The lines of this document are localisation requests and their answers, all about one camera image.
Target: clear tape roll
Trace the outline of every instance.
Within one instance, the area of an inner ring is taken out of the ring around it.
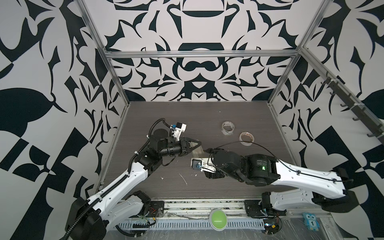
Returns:
[[[227,126],[229,126],[232,130],[229,130],[229,131],[225,130],[224,127],[227,127]],[[232,122],[230,122],[230,121],[225,121],[221,125],[221,132],[224,135],[232,135],[234,130],[235,130],[235,125]]]
[[[248,136],[248,137],[250,137],[250,138],[251,138],[251,141],[250,141],[250,142],[254,142],[254,141],[255,141],[255,138],[254,138],[253,135],[250,134],[249,132],[242,132],[242,133],[240,133],[239,141],[244,141],[244,140],[242,139],[243,136]],[[240,143],[241,143],[242,145],[244,145],[244,146],[251,146],[252,143],[250,143],[250,142],[240,142]]]

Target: white scrap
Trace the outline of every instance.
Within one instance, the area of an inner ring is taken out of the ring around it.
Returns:
[[[184,180],[185,184],[188,186],[187,181],[184,178],[183,178],[183,180]]]

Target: mustache shape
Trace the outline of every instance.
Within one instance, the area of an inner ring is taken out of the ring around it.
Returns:
[[[182,65],[180,65],[180,67],[186,71],[193,71],[195,70],[196,68],[205,68],[206,70],[208,71],[215,71],[217,70],[219,67],[221,66],[221,64],[219,63],[219,65],[216,67],[215,64],[211,61],[205,61],[203,63],[198,63],[198,62],[195,62],[195,61],[191,61],[191,62],[188,62],[185,67],[183,67]]]

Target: brown wood surface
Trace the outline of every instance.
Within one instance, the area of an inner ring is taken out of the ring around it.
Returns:
[[[255,137],[255,143],[268,148],[281,160],[292,163],[266,102],[132,102],[104,186],[127,169],[129,159],[145,143],[150,126],[159,118],[165,118],[168,124],[185,123],[187,129],[184,136],[202,141],[203,149],[237,141],[241,132],[250,132]],[[234,123],[233,135],[222,134],[221,124],[224,121]],[[166,127],[159,123],[157,128]],[[234,143],[225,146],[225,149],[239,155],[268,154],[254,144],[247,147]],[[230,177],[208,179],[203,172],[191,169],[192,157],[192,154],[176,157],[170,165],[160,166],[133,191],[142,190],[150,198],[240,198],[259,197],[265,191],[291,189],[273,185],[254,187]]]

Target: black and white patterned wall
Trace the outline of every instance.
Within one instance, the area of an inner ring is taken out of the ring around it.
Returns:
[[[72,0],[0,3],[1,239],[59,239],[124,102]]]
[[[335,0],[308,44],[309,49],[384,119],[384,2]],[[295,159],[317,170],[342,167],[360,205],[332,213],[346,239],[384,237],[384,146],[301,58],[273,103]]]
[[[86,3],[108,51],[268,50],[295,49],[321,0]],[[131,101],[244,101],[267,100],[287,59],[115,59],[113,64]]]

